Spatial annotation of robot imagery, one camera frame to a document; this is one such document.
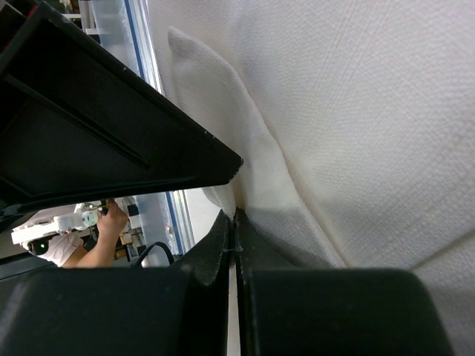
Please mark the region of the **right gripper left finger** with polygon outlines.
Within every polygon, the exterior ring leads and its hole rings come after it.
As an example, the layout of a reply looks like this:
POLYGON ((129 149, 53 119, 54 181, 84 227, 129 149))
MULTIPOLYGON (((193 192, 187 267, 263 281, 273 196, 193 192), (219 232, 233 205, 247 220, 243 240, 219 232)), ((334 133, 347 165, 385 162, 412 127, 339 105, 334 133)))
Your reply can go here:
POLYGON ((46 268, 1 287, 3 355, 224 355, 231 221, 169 267, 46 268))

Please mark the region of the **white cloth napkin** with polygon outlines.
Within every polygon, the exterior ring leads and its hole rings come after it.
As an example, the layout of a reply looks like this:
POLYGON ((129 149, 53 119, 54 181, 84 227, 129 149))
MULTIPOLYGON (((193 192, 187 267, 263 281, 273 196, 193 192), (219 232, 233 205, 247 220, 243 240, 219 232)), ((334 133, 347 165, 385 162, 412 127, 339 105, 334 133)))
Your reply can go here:
POLYGON ((474 3, 150 1, 163 92, 237 152, 207 204, 292 262, 393 267, 474 353, 474 3))

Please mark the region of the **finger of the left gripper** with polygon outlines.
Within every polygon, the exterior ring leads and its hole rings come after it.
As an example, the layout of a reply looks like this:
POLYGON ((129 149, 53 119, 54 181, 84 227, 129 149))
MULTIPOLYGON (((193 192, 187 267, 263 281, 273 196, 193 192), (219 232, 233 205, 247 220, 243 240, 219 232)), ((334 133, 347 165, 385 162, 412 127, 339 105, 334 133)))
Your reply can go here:
POLYGON ((47 3, 1 3, 1 213, 229 183, 242 159, 47 3))

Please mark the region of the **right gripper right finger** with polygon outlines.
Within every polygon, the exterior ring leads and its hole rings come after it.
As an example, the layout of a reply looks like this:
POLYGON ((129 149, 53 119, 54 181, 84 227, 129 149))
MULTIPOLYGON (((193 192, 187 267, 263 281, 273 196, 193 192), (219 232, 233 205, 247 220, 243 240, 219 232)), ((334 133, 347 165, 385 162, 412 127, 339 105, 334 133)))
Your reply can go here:
POLYGON ((234 218, 243 355, 452 355, 422 281, 394 268, 303 268, 234 218))

